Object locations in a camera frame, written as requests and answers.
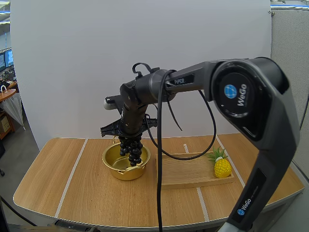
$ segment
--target blue logo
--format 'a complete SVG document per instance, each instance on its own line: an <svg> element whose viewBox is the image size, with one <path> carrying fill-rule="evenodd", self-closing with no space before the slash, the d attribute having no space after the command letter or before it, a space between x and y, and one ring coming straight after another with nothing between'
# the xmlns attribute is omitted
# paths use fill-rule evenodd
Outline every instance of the blue logo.
<svg viewBox="0 0 309 232"><path fill-rule="evenodd" d="M237 213L238 213L239 215L244 215L244 214L245 214L245 211L243 211L242 209L239 209L239 210L237 210Z"/></svg>
<svg viewBox="0 0 309 232"><path fill-rule="evenodd" d="M224 94L229 98L233 99L237 96L237 90L233 85L226 85L224 87Z"/></svg>

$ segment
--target umbrella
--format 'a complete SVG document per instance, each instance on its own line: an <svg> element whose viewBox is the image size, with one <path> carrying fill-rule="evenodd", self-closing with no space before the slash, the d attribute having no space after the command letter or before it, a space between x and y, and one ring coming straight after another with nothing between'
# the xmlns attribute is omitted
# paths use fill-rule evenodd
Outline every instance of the umbrella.
<svg viewBox="0 0 309 232"><path fill-rule="evenodd" d="M0 108L3 109L9 116L16 120L24 130L23 111L21 106L20 94L16 93L10 98L0 103Z"/></svg>

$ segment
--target black cable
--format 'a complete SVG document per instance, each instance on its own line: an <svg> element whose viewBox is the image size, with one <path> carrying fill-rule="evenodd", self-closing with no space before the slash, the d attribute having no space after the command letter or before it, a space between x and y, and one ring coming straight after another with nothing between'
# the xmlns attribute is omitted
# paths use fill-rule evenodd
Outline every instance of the black cable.
<svg viewBox="0 0 309 232"><path fill-rule="evenodd" d="M32 221L30 221L29 219L25 218L24 216L22 216L19 212L17 212L13 207L11 207L11 205L4 200L3 197L1 197L1 201L10 209L13 211L13 213L15 213L17 216L19 216L21 219L23 219L24 221L28 222L29 224L31 224L32 226L37 226L36 224L34 224Z"/></svg>
<svg viewBox="0 0 309 232"><path fill-rule="evenodd" d="M161 84L160 84L160 89L159 89L159 94L158 94L158 112L157 112L157 127L158 127L158 129L157 129L157 139L158 139L158 144L156 144L154 138L151 135L150 128L149 128L149 125L148 125L148 122L147 122L147 117L146 117L146 114L145 114L145 121L146 121L146 124L147 124L149 136L150 136L152 142L154 143L154 145L158 148L158 173L157 173L158 174L158 181L157 181L157 190L156 190L156 203L157 203L159 232L163 231L162 215L161 215L162 152L164 154L168 155L169 157L176 159L176 160L192 160L192 159L198 158L198 157L204 155L212 147L214 140L216 138L216 132L217 132L216 123L215 123L215 119L214 119L214 116L212 114L211 108L210 108L208 102L206 101L204 94L202 93L201 90L199 90L199 93L202 96L202 98L203 98L203 100L204 100L204 102L205 102L205 104L206 104L206 106L209 110L209 113L211 115L212 122L213 122L213 132L214 132L214 134L213 134L211 144L201 154L199 154L197 156L193 156L193 157L188 157L188 158L175 157L175 156L172 156L169 153L165 152L164 150L162 150L162 97L163 97L163 88L165 86L165 79L167 78L167 76L169 74L171 74L173 72L174 72L174 70L167 71L164 74L162 81L161 81Z"/></svg>
<svg viewBox="0 0 309 232"><path fill-rule="evenodd" d="M303 114L303 118L300 121L300 127L299 129L301 129L301 127L303 126L304 120L305 120L305 116L306 116L306 112L307 112L307 108L308 108L308 102L309 102L309 95L307 97L307 103L306 103L306 108L305 108L305 112Z"/></svg>
<svg viewBox="0 0 309 232"><path fill-rule="evenodd" d="M177 122L177 120L176 120L176 118L175 118L175 115L174 115L174 113L173 113L172 107L171 107L171 105L170 105L170 103L169 103L169 97L167 98L167 102L168 102L170 114L172 115L172 117L173 117L173 119L174 119L174 122L176 123L176 125L178 126L178 128L182 131L181 127L179 126L179 124L178 124L178 122Z"/></svg>
<svg viewBox="0 0 309 232"><path fill-rule="evenodd" d="M209 110L209 114L211 115L211 119L212 119L212 123L213 123L213 137L212 137L211 144L210 144L210 145L208 146L208 148L207 148L205 151L203 151L201 154L196 155L196 156L193 156L193 157L187 157L187 158L175 157L175 156L169 154L168 152L166 152L165 150L162 150L162 152L163 152L164 154L166 154L167 156L169 156L169 157L171 157L171 158L173 158L173 159L176 159L176 160L192 160L192 159L198 158L198 157L204 155L206 152L209 151L209 149L212 147L212 145L213 145L213 143L214 143L214 141L215 141L215 139L216 139L217 127L216 127L216 122L215 122L213 113L212 113L212 111L211 111L211 108L210 108L208 102L205 100L205 96L204 96L204 94L202 93L202 91L199 90L199 93L201 94L201 96L202 96L203 99L204 99L205 104L207 105L207 108L208 108L208 110ZM150 118L150 116L149 116L149 114L145 114L145 121L146 121L146 124L147 124L147 131L148 131L149 137L150 137L151 141L153 142L153 144L154 144L156 147L158 147L158 144L155 142L155 140L154 140L154 138L153 138L153 136L152 136L152 134L151 134L151 131L150 131L150 129L149 129L149 125L148 125L148 121L147 121L147 117L146 117L146 116L148 116L149 118Z"/></svg>
<svg viewBox="0 0 309 232"><path fill-rule="evenodd" d="M156 207L158 214L159 232L163 231L162 215L161 215L161 185L162 185L162 97L163 88L166 77L173 71L167 71L161 81L159 95L158 95L158 115L157 115L157 139L158 139L158 182L156 186Z"/></svg>
<svg viewBox="0 0 309 232"><path fill-rule="evenodd" d="M158 111L158 107L155 104L153 104L153 105L155 106L156 110Z"/></svg>

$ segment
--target pineapple toy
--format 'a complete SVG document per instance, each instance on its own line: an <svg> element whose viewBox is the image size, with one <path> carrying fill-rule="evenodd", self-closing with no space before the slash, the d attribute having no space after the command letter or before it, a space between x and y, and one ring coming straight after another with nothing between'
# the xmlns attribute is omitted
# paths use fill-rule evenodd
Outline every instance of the pineapple toy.
<svg viewBox="0 0 309 232"><path fill-rule="evenodd" d="M223 178L227 177L231 174L232 172L232 167L230 162L226 159L227 156L224 154L224 150L218 149L216 150L214 147L213 153L209 154L208 157L210 158L211 161L215 162L214 165L214 174L218 178Z"/></svg>

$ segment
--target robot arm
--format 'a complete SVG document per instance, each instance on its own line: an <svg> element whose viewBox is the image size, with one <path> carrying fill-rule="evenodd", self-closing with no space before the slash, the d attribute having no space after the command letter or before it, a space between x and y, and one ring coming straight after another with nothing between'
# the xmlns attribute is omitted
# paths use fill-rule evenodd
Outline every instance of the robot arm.
<svg viewBox="0 0 309 232"><path fill-rule="evenodd" d="M150 74L123 84L120 96L107 98L107 105L122 109L121 119L101 128L102 136L134 138L147 130L143 117L147 106L157 103L166 72L152 69ZM170 74L165 81L163 101L172 100L176 93L199 89L259 149L248 182L219 230L247 231L276 190L299 142L291 87L282 70L268 58L219 60ZM150 119L149 124L156 126L156 120Z"/></svg>

